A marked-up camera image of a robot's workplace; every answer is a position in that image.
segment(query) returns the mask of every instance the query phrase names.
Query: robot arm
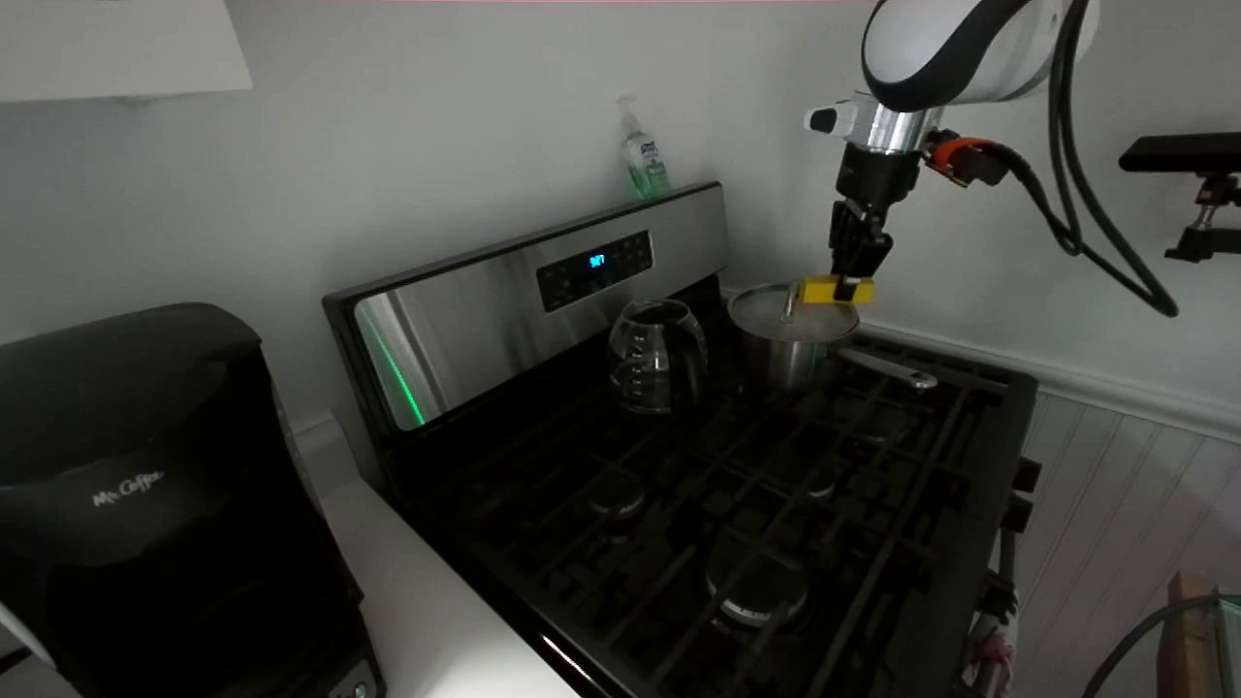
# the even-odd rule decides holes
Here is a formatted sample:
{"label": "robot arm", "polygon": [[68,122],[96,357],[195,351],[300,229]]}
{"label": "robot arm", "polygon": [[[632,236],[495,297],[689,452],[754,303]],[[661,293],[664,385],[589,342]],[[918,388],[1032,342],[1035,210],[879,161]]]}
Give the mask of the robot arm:
{"label": "robot arm", "polygon": [[1012,102],[1035,87],[1072,0],[879,0],[861,39],[873,98],[813,109],[812,130],[840,136],[847,157],[829,220],[834,303],[864,303],[891,236],[887,205],[918,179],[944,104]]}

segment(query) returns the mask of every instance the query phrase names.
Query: stovetop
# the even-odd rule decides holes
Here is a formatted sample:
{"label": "stovetop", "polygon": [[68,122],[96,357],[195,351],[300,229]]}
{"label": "stovetop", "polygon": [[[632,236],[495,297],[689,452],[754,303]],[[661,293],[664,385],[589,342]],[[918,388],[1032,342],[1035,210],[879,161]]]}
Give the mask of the stovetop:
{"label": "stovetop", "polygon": [[389,441],[393,505],[589,695],[960,695],[1035,385],[879,338],[787,398],[743,378],[712,280],[701,401],[628,413],[592,338]]}

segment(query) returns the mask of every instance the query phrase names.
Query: yellow object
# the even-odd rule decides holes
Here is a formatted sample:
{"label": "yellow object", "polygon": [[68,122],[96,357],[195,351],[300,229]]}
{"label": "yellow object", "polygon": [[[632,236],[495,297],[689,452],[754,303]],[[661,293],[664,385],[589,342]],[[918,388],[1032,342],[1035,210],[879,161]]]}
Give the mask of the yellow object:
{"label": "yellow object", "polygon": [[[804,280],[804,286],[800,286],[800,303],[805,303],[805,304],[834,304],[834,303],[840,303],[838,297],[838,275],[812,275],[812,280]],[[873,303],[873,293],[878,293],[878,282],[873,280],[861,280],[861,282],[852,282],[852,297],[847,303],[847,304],[864,304],[864,303]]]}

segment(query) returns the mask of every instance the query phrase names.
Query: gas stove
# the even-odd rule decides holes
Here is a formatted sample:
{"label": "gas stove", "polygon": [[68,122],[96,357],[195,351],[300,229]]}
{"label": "gas stove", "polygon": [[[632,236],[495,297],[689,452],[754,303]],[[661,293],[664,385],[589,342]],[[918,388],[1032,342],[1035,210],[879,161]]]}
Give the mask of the gas stove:
{"label": "gas stove", "polygon": [[[582,695],[970,695],[1035,378],[856,338],[937,388],[847,368],[769,394],[739,373],[716,261],[661,266],[716,248],[716,205],[701,186],[334,293],[389,500]],[[440,286],[504,293],[500,359],[463,343],[480,325],[447,323]],[[632,413],[604,378],[609,316],[653,293],[689,303],[708,343],[701,398],[673,413]]]}

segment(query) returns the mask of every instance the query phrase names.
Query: stove control panel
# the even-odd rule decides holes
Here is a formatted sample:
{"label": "stove control panel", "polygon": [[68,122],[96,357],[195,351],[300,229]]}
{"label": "stove control panel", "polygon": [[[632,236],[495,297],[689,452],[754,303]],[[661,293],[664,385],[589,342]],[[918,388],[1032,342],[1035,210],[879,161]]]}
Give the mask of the stove control panel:
{"label": "stove control panel", "polygon": [[620,236],[613,244],[566,257],[558,262],[540,266],[540,293],[544,311],[570,304],[573,297],[587,297],[592,292],[604,292],[628,275],[639,275],[653,266],[653,239],[646,233]]}

